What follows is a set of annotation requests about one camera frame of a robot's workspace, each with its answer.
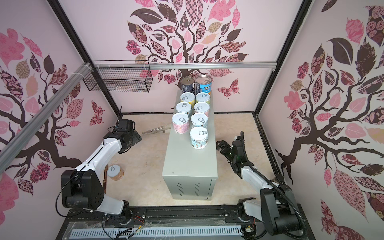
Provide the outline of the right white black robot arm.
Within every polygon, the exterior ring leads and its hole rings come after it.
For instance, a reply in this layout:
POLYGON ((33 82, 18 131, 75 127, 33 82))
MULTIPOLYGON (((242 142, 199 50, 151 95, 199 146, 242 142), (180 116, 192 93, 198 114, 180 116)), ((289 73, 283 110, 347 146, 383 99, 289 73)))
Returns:
POLYGON ((300 212, 292 189, 283 185, 282 175, 270 180, 255 168, 247 156, 243 132, 231 144, 217 141, 216 149, 227 159, 233 172, 260 195, 258 200, 247 198, 237 204, 240 220, 263 223, 262 231, 256 226, 245 228, 245 240, 259 240, 266 234, 285 235, 294 240, 309 238, 308 222, 300 212))

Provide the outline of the blue chicken noodle soup can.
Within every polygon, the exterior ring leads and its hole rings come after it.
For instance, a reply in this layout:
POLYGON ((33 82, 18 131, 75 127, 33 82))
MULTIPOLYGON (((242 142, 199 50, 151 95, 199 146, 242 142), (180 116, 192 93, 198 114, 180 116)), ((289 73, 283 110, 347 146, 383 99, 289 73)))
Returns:
POLYGON ((212 77, 208 75, 201 75, 196 79, 196 94, 206 93, 211 94, 212 92, 212 77))

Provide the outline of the aluminium rail left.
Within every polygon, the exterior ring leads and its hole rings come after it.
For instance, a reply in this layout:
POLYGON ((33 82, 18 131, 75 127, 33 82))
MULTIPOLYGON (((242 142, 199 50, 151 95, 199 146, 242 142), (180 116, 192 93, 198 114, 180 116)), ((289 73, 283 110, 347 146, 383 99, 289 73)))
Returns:
POLYGON ((51 116, 55 109, 62 103, 71 90, 92 70, 90 63, 83 63, 65 82, 65 84, 54 94, 40 111, 22 128, 1 151, 1 173, 17 157, 19 152, 28 144, 31 138, 38 132, 40 127, 51 116))

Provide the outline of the grey metal cabinet counter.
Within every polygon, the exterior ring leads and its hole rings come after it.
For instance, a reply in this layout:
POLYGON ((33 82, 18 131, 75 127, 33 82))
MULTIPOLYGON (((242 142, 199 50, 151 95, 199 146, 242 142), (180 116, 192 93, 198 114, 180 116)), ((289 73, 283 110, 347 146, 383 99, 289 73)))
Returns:
POLYGON ((198 150, 192 147, 189 129, 177 133, 171 123, 163 167, 163 179, 173 199, 209 201, 218 179, 213 99, 208 118, 208 144, 198 150))

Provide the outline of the metal tongs cream tips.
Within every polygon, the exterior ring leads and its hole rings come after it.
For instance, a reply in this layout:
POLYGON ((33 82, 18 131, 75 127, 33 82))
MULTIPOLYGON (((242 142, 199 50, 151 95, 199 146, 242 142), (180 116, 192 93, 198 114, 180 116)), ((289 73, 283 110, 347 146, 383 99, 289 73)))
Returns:
POLYGON ((171 125, 165 125, 165 126, 160 126, 160 127, 148 130, 148 131, 144 131, 143 135, 169 133, 170 130, 171 130, 171 125))

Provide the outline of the brown spice bottle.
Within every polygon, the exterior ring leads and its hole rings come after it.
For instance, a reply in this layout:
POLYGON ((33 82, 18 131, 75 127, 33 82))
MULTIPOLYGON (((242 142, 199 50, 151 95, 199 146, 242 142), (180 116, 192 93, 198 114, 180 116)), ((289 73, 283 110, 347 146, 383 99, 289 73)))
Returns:
POLYGON ((272 182, 276 183, 276 184, 284 184, 284 177, 281 175, 281 174, 277 174, 273 179, 272 179, 272 182))

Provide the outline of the brown wooden knife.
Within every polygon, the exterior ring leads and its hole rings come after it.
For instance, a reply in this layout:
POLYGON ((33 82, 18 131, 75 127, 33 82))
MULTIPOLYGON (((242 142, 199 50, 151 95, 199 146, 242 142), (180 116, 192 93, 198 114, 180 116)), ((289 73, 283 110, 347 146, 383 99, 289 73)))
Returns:
POLYGON ((107 179, 108 179, 108 169, 109 169, 109 166, 106 165, 105 168, 104 168, 104 179, 103 179, 103 189, 104 189, 104 193, 107 192, 107 179))

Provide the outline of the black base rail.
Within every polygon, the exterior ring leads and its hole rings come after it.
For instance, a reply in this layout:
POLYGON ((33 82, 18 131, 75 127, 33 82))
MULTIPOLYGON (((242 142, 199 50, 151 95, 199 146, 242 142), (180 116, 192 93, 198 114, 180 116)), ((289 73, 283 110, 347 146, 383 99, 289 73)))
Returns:
MULTIPOLYGON (((240 220, 237 205, 221 206, 166 206, 166 207, 132 207, 132 216, 129 220, 90 211, 70 210, 70 216, 65 219, 59 230, 58 240, 65 240, 73 229, 104 229, 104 228, 138 228, 147 227, 201 227, 201 226, 240 226, 242 233, 245 228, 256 226, 259 231, 263 229, 263 223, 248 220, 240 220)), ((182 237, 163 239, 193 239, 221 237, 182 237)), ((111 237, 110 240, 139 240, 154 238, 133 238, 133 234, 127 238, 111 237)))

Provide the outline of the light teal short can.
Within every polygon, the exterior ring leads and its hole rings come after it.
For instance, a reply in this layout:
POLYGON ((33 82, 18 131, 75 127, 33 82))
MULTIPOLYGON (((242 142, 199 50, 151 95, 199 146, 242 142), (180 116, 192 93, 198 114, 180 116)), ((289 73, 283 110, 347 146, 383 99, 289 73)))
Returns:
POLYGON ((194 127, 190 131, 191 145, 193 148, 201 150, 208 144, 208 130, 204 127, 194 127))

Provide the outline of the pink short can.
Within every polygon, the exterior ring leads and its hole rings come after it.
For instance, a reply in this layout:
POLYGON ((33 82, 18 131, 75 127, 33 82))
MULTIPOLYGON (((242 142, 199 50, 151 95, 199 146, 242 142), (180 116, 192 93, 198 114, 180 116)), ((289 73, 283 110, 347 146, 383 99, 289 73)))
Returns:
POLYGON ((174 131, 184 134, 189 129, 189 116, 185 113, 176 113, 172 117, 174 131))
POLYGON ((205 114, 207 117, 209 116, 210 105, 206 102, 198 102, 194 105, 195 113, 205 114))

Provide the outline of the aluminium rail back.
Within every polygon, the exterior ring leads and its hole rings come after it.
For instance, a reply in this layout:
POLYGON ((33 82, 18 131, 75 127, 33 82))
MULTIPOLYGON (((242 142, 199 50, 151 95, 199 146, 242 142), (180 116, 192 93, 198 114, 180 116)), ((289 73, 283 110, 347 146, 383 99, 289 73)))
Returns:
POLYGON ((238 62, 238 63, 145 63, 145 64, 96 64, 95 68, 145 68, 151 70, 189 70, 189 69, 275 69, 276 62, 238 62))

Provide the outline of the small yellow can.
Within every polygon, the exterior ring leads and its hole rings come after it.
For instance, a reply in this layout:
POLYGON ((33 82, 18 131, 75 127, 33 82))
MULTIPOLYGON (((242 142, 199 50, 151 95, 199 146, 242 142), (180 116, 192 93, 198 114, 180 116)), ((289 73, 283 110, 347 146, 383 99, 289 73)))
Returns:
POLYGON ((180 96, 181 102, 189 103, 191 106, 195 104, 195 95, 193 93, 182 93, 180 96))

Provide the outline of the aluminium rail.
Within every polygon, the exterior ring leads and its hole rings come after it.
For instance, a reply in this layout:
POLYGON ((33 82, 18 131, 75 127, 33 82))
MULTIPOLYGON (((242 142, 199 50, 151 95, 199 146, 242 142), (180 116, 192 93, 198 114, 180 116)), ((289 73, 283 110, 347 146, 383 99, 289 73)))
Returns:
POLYGON ((92 70, 90 63, 83 63, 65 82, 65 84, 54 94, 40 111, 22 128, 1 151, 1 173, 17 157, 19 152, 28 144, 31 138, 38 132, 40 127, 51 116, 55 109, 62 103, 71 90, 92 70))
POLYGON ((145 68, 151 70, 189 70, 189 69, 275 69, 276 62, 238 62, 238 63, 145 63, 145 64, 96 64, 95 68, 145 68))

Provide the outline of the dark navy tall can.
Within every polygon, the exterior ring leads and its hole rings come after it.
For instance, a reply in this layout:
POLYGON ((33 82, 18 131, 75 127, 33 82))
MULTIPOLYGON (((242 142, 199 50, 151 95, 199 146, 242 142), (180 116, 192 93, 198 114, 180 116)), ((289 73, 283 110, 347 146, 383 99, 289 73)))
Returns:
POLYGON ((180 83, 182 93, 195 93, 195 80, 192 77, 183 77, 180 83))

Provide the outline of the brown short can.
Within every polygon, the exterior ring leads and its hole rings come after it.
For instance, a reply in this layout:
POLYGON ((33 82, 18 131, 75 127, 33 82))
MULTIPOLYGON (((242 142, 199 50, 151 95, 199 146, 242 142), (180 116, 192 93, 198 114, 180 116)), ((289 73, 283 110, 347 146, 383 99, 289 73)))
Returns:
POLYGON ((124 171, 119 165, 111 165, 107 170, 107 176, 114 181, 119 181, 124 177, 124 171))

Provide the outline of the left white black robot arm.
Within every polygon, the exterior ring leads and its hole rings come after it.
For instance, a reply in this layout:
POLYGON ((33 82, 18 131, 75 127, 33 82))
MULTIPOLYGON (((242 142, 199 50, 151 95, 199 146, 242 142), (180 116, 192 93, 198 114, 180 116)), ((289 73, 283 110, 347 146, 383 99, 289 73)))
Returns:
POLYGON ((100 178, 104 176, 105 167, 115 154, 129 151, 141 140, 134 121, 119 119, 83 163, 74 170, 62 173, 62 189, 58 196, 62 198, 63 207, 93 210, 130 219, 132 213, 129 203, 109 197, 100 178))

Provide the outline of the green short can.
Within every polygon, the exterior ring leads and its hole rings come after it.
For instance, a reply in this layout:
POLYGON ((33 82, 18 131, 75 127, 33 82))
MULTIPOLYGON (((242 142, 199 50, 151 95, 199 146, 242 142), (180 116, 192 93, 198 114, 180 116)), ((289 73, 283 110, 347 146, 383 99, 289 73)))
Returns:
POLYGON ((211 96, 208 93, 198 93, 195 97, 196 103, 207 103, 210 104, 211 96))

